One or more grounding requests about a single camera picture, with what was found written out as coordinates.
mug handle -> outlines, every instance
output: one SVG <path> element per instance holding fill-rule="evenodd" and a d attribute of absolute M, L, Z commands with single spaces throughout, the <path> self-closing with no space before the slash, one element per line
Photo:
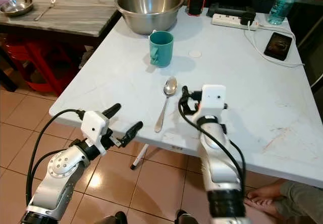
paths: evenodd
<path fill-rule="evenodd" d="M 150 51 L 150 58 L 152 59 L 150 62 L 151 64 L 154 64 L 156 65 L 157 64 L 157 51 L 158 51 L 158 48 L 157 47 L 153 47 Z"/>

charging cable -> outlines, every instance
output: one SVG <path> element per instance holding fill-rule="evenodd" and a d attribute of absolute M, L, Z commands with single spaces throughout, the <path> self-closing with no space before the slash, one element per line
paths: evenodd
<path fill-rule="evenodd" d="M 304 66 L 304 64 L 288 64 L 288 63 L 284 63 L 282 61 L 277 61 L 277 60 L 273 60 L 273 59 L 270 59 L 268 57 L 266 57 L 259 49 L 258 47 L 256 46 L 256 42 L 255 42 L 255 38 L 254 38 L 254 33 L 251 33 L 251 30 L 250 30 L 250 21 L 248 21 L 248 31 L 249 31 L 249 35 L 250 35 L 250 38 L 251 40 L 247 37 L 247 35 L 245 34 L 245 37 L 248 39 L 248 41 L 253 45 L 253 47 L 256 49 L 256 51 L 264 58 L 266 59 L 267 61 L 271 62 L 271 63 L 274 63 L 274 64 L 277 64 L 277 65 L 280 65 L 280 66 L 283 66 L 283 67 L 286 67 L 286 68 L 295 68 L 295 67 L 298 67 L 298 66 Z M 287 33 L 287 34 L 290 34 L 293 36 L 293 39 L 294 41 L 296 42 L 296 38 L 295 38 L 295 35 L 293 32 L 283 28 L 283 27 L 276 27 L 276 26 L 264 26 L 264 25 L 260 25 L 259 24 L 259 28 L 261 29 L 264 29 L 264 30 L 276 30 L 276 31 L 280 31 L 280 30 L 277 30 L 277 29 L 281 29 L 283 32 Z"/>
<path fill-rule="evenodd" d="M 322 78 L 323 78 L 323 74 L 314 83 L 312 83 L 311 88 L 313 88 L 315 84 L 317 84 Z"/>

white table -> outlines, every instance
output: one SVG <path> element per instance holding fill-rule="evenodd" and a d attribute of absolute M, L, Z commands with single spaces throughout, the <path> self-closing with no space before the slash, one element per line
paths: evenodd
<path fill-rule="evenodd" d="M 303 67 L 284 68 L 264 60 L 243 30 L 212 25 L 205 13 L 206 9 L 202 16 L 190 17 L 180 9 L 170 30 L 175 39 L 173 59 L 164 69 L 149 64 L 147 36 L 132 32 L 121 18 L 49 113 L 53 116 L 67 108 L 103 111 L 119 102 L 122 108 L 111 120 L 112 130 L 125 133 L 141 120 L 144 127 L 138 141 L 196 155 L 198 132 L 177 110 L 181 88 L 222 84 L 229 106 L 223 122 L 242 149 L 247 168 L 323 187 L 323 126 Z M 264 14 L 257 16 L 265 21 Z M 283 26 L 289 28 L 288 22 Z M 261 51 L 271 34 L 256 32 Z M 191 58 L 192 50 L 200 51 L 201 57 Z M 295 42 L 286 62 L 301 63 Z M 169 100 L 162 131 L 155 133 L 169 76 L 177 78 L 179 89 Z M 58 121 L 80 126 L 73 113 Z"/>

tile floor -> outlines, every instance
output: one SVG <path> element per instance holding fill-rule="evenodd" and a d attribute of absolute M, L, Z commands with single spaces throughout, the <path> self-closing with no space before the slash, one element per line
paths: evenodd
<path fill-rule="evenodd" d="M 25 181 L 33 144 L 48 121 L 48 110 L 56 99 L 39 94 L 15 78 L 19 89 L 0 90 L 0 223 L 17 224 L 25 209 Z M 67 147 L 82 138 L 79 129 L 53 123 L 45 132 L 36 155 Z M 199 159 L 149 147 L 136 170 L 129 166 L 143 143 L 132 142 L 124 149 L 111 148 L 97 158 L 76 185 L 61 223 L 94 223 L 122 210 L 135 224 L 171 224 L 179 208 L 208 223 L 208 203 L 203 190 Z M 46 164 L 41 164 L 34 189 L 42 180 Z M 276 178 L 249 172 L 248 190 Z M 254 223 L 278 223 L 274 218 L 247 207 Z"/>

orange device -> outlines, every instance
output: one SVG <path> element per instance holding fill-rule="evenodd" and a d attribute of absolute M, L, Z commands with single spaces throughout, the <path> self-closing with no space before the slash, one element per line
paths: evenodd
<path fill-rule="evenodd" d="M 205 0 L 188 0 L 188 14 L 199 16 L 202 13 Z"/>

